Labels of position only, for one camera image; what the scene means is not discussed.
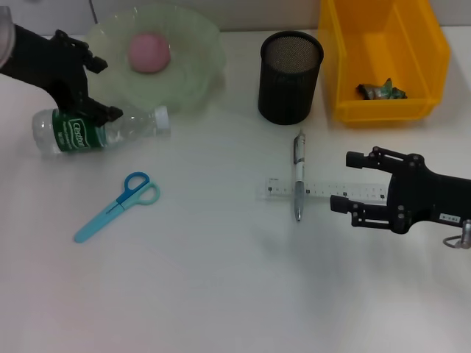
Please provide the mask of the pink peach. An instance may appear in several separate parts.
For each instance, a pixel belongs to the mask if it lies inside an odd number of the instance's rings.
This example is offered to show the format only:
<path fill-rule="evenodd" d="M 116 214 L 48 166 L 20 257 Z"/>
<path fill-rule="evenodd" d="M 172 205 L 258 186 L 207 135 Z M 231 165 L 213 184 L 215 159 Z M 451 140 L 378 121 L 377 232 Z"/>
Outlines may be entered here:
<path fill-rule="evenodd" d="M 128 46 L 127 59 L 131 69 L 138 73 L 162 71 L 171 60 L 169 43 L 155 33 L 135 35 Z"/>

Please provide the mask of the silver white pen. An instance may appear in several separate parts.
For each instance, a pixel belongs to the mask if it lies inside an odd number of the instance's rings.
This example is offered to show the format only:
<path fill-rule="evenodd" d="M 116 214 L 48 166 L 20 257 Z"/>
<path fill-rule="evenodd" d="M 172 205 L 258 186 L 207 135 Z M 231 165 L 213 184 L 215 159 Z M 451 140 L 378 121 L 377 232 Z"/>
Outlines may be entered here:
<path fill-rule="evenodd" d="M 305 134 L 300 131 L 294 139 L 294 217 L 302 220 L 305 203 Z"/>

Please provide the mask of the black mesh pen holder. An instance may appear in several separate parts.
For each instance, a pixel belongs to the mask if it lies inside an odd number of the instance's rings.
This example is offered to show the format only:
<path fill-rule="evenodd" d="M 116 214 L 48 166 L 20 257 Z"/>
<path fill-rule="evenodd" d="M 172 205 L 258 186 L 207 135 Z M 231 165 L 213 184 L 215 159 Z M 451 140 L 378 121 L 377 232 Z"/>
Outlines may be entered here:
<path fill-rule="evenodd" d="M 324 59 L 321 43 L 304 32 L 282 31 L 261 46 L 258 110 L 277 125 L 295 125 L 310 111 Z"/>

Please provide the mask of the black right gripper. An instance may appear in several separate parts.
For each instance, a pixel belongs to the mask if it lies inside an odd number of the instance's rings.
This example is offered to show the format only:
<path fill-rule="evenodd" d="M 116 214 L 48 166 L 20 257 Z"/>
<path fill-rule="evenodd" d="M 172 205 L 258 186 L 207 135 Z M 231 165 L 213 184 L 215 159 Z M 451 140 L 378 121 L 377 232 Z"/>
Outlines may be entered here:
<path fill-rule="evenodd" d="M 462 227 L 471 220 L 471 179 L 434 173 L 418 154 L 406 155 L 374 146 L 368 154 L 347 152 L 346 166 L 392 175 L 386 206 L 330 197 L 330 209 L 350 213 L 353 227 L 405 234 L 421 221 Z"/>

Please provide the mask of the clear plastic ruler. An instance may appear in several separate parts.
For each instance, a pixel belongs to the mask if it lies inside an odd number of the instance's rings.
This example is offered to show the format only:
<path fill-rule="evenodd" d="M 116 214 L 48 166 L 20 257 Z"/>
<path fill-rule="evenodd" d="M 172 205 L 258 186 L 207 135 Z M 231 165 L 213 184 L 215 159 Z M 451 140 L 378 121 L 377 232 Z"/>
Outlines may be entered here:
<path fill-rule="evenodd" d="M 257 196 L 264 199 L 293 199 L 295 182 L 268 178 L 257 189 Z M 342 182 L 304 182 L 305 200 L 329 199 L 341 196 L 358 202 L 385 204 L 388 195 L 386 185 Z"/>

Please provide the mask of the clear green-label water bottle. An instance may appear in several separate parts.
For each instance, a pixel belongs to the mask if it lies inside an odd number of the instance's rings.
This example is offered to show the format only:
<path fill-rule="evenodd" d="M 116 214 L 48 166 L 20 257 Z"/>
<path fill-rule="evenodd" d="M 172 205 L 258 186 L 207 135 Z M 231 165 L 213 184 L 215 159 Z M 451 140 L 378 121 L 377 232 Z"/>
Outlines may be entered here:
<path fill-rule="evenodd" d="M 150 112 L 127 106 L 122 117 L 101 127 L 58 109 L 42 110 L 32 117 L 33 138 L 44 156 L 109 149 L 168 133 L 170 120 L 165 106 Z"/>

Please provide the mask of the yellow plastic bin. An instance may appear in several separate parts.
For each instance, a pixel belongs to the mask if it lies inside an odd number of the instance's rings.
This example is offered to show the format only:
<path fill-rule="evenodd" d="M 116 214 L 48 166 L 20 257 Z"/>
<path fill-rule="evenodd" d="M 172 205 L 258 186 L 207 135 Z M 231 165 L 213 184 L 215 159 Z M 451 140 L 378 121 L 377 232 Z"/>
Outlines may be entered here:
<path fill-rule="evenodd" d="M 428 0 L 321 0 L 317 34 L 333 118 L 350 126 L 415 121 L 440 104 L 450 47 Z M 407 99 L 363 100 L 388 79 Z"/>

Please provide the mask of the blue teal scissors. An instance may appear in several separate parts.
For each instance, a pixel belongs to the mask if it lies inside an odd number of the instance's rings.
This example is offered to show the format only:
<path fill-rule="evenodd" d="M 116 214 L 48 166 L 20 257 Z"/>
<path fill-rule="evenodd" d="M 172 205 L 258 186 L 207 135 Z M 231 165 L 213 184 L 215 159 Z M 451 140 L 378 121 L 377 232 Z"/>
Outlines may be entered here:
<path fill-rule="evenodd" d="M 124 179 L 122 194 L 83 226 L 74 235 L 74 242 L 84 243 L 131 207 L 148 206 L 159 198 L 160 188 L 148 174 L 142 171 L 129 174 Z"/>

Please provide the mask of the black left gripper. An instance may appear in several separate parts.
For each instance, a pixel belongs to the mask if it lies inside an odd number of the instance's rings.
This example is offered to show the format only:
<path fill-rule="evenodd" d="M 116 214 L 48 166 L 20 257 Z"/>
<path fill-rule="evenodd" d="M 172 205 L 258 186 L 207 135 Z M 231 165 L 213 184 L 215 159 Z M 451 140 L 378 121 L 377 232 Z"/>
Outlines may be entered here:
<path fill-rule="evenodd" d="M 21 26 L 14 26 L 15 44 L 0 74 L 46 91 L 61 110 L 79 111 L 79 116 L 96 127 L 114 122 L 123 111 L 90 97 L 85 67 L 100 73 L 108 67 L 94 56 L 89 45 L 57 30 L 46 39 Z"/>

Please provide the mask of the green glass fruit plate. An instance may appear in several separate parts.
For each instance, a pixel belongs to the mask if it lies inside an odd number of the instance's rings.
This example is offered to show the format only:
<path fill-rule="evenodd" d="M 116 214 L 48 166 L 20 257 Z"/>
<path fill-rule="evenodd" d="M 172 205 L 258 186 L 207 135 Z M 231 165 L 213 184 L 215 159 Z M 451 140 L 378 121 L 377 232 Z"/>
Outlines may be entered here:
<path fill-rule="evenodd" d="M 127 51 L 140 34 L 162 35 L 171 59 L 160 72 L 132 70 Z M 88 77 L 93 99 L 122 110 L 188 110 L 199 105 L 222 73 L 225 53 L 217 25 L 200 13 L 175 4 L 153 3 L 117 12 L 85 36 L 90 50 L 108 67 Z"/>

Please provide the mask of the green plastic wrapper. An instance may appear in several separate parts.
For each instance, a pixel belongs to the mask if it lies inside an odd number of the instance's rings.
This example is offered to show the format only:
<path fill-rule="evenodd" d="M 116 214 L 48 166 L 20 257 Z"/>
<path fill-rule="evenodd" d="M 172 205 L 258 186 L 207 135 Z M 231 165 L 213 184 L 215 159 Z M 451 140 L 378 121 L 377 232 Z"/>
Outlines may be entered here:
<path fill-rule="evenodd" d="M 392 79 L 388 78 L 383 85 L 360 84 L 356 87 L 356 91 L 363 100 L 390 100 L 390 99 L 407 99 L 406 92 L 396 88 Z"/>

